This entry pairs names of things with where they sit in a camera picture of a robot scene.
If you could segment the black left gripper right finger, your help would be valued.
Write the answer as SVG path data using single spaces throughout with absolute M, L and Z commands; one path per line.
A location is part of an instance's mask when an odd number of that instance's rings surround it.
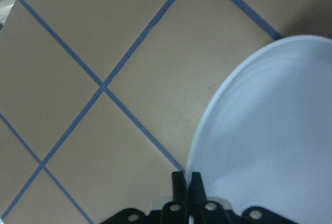
M 190 196 L 193 205 L 202 205 L 207 201 L 203 180 L 199 172 L 193 172 L 190 182 Z

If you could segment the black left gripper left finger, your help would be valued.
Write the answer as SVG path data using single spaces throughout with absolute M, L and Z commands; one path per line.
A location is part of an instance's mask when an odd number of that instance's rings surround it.
M 187 202 L 187 187 L 182 171 L 172 172 L 172 199 L 176 202 Z

